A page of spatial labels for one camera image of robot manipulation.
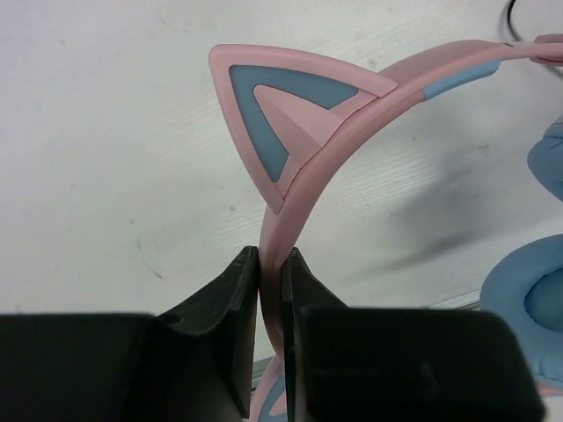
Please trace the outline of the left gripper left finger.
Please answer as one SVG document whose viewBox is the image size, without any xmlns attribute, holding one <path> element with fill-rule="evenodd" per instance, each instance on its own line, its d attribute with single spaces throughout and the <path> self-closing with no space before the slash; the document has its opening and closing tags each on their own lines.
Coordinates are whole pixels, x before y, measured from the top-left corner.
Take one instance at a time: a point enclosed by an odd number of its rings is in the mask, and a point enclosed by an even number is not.
<svg viewBox="0 0 563 422">
<path fill-rule="evenodd" d="M 4 421 L 249 416 L 258 251 L 168 311 L 1 318 Z"/>
</svg>

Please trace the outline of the pink blue cat-ear headphones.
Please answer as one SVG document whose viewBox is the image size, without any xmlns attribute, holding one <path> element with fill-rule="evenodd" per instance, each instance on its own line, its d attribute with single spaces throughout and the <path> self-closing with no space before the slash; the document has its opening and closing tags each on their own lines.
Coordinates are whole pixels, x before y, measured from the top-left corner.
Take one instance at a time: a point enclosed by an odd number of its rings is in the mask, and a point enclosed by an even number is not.
<svg viewBox="0 0 563 422">
<path fill-rule="evenodd" d="M 252 398 L 253 421 L 287 419 L 282 265 L 320 194 L 373 135 L 417 104 L 492 75 L 502 62 L 562 63 L 562 38 L 462 40 L 372 72 L 282 47 L 218 45 L 209 67 L 230 135 L 267 204 L 260 232 L 260 302 L 275 356 Z"/>
</svg>

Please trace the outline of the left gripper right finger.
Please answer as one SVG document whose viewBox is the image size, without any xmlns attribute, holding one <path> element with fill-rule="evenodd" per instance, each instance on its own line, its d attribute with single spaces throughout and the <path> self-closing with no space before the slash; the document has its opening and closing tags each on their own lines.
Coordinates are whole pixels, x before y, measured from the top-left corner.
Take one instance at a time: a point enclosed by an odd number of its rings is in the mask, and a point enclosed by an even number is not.
<svg viewBox="0 0 563 422">
<path fill-rule="evenodd" d="M 292 421 L 541 421 L 516 338 L 470 310 L 352 308 L 292 251 L 281 270 Z"/>
</svg>

